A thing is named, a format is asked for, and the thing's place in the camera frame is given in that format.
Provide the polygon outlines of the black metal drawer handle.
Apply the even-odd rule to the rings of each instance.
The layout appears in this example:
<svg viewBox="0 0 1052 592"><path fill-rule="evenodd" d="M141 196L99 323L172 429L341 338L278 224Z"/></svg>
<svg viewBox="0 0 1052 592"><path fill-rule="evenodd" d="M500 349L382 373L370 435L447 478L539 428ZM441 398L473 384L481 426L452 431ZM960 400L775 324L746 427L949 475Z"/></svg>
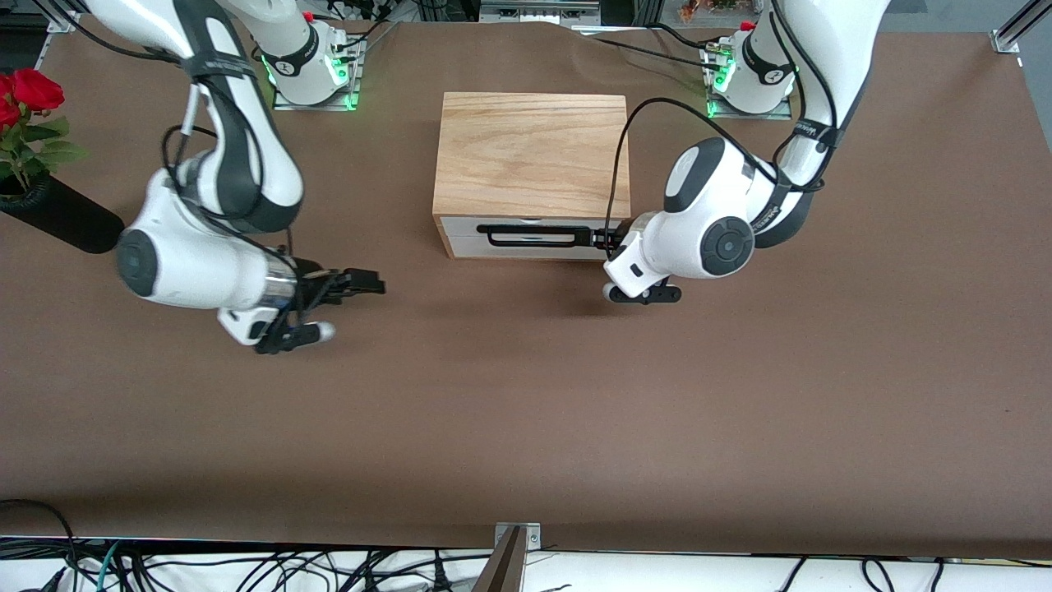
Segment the black metal drawer handle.
<svg viewBox="0 0 1052 592"><path fill-rule="evenodd" d="M573 248L594 247L594 231L588 226L530 224L479 224L476 228L493 247Z"/></svg>

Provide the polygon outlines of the wooden drawer with white front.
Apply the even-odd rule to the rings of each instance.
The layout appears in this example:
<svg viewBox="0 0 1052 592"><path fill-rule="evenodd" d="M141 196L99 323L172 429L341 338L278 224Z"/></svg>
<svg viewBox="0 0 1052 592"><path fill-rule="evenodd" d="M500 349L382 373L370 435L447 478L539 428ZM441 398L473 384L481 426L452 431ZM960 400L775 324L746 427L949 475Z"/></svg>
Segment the wooden drawer with white front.
<svg viewBox="0 0 1052 592"><path fill-rule="evenodd" d="M505 260L596 260L606 258L596 247L539 248L490 246L484 234L476 230L479 224L530 224L559 226L588 226L600 231L602 219L553 219L553 218L506 218L442 216L439 229L444 237L447 251L459 259L505 259Z"/></svg>

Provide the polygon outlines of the light wooden drawer cabinet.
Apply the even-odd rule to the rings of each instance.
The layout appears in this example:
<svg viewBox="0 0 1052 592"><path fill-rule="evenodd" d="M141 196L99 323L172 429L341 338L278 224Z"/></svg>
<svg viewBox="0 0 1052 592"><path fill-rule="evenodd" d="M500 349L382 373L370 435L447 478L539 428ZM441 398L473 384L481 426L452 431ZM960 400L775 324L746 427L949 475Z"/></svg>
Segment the light wooden drawer cabinet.
<svg viewBox="0 0 1052 592"><path fill-rule="evenodd" d="M601 231L615 229L631 215L627 115L623 96L444 94L431 212L446 251L442 216L602 219Z"/></svg>

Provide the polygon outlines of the grey background equipment box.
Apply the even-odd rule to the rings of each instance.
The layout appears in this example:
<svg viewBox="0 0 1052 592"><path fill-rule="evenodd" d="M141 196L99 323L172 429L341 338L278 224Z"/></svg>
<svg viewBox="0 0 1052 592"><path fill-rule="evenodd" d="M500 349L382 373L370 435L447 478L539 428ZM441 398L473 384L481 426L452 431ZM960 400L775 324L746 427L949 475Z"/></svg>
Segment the grey background equipment box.
<svg viewBox="0 0 1052 592"><path fill-rule="evenodd" d="M600 26L600 0L480 0L478 22L548 22L564 27Z"/></svg>

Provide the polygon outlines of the black cylindrical vase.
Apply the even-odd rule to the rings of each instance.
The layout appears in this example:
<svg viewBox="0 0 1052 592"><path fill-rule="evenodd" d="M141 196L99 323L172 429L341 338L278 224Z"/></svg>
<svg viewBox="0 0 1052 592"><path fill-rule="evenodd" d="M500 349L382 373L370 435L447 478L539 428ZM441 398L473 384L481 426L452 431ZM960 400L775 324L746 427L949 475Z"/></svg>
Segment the black cylindrical vase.
<svg viewBox="0 0 1052 592"><path fill-rule="evenodd" d="M0 212L90 254L112 251L125 229L118 215L50 173L28 188L15 176L0 179Z"/></svg>

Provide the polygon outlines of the red rose bouquet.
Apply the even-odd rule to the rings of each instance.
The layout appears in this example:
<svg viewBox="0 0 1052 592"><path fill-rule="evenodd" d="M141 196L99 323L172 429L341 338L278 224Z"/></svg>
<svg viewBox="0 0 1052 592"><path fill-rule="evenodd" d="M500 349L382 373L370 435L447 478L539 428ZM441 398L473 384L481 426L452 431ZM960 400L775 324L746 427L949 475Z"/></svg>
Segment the red rose bouquet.
<svg viewBox="0 0 1052 592"><path fill-rule="evenodd" d="M67 117L56 114L65 101L41 72L0 72L0 202L24 200L59 166L86 157L68 140Z"/></svg>

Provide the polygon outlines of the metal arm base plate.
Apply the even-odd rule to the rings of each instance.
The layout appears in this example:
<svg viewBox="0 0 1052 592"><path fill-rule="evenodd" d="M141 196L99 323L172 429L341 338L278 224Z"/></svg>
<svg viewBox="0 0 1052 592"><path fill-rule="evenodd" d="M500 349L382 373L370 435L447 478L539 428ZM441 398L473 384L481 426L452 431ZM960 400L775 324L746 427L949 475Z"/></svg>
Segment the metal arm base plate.
<svg viewBox="0 0 1052 592"><path fill-rule="evenodd" d="M697 50L700 62L703 65L714 65L714 70L707 70L703 74L706 90L706 108L710 118L733 118L752 119L769 121L788 121L792 117L790 94L793 90L789 84L778 104L767 113L745 113L740 111L729 104L722 91L727 89L728 84L737 74L744 72L739 67L736 60L732 57L731 45L720 44L720 42L709 41L703 44Z"/></svg>
<svg viewBox="0 0 1052 592"><path fill-rule="evenodd" d="M296 76L275 70L268 59L263 59L274 86L275 111L355 111L368 43L361 39L350 44L342 34L337 39L325 57L315 57Z"/></svg>

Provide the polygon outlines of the aluminium frame profile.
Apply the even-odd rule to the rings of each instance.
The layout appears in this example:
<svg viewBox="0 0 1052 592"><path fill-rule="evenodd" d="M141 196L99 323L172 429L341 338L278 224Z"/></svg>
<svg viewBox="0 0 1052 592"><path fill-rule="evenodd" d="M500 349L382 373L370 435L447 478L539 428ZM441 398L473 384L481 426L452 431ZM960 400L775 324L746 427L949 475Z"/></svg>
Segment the aluminium frame profile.
<svg viewBox="0 0 1052 592"><path fill-rule="evenodd" d="M39 11L48 19L49 34L67 34L86 11L81 0L36 0Z"/></svg>
<svg viewBox="0 0 1052 592"><path fill-rule="evenodd" d="M1000 55L1017 55L1019 41L1052 12L1052 0L1026 0L1019 11L995 30L990 30L991 46Z"/></svg>

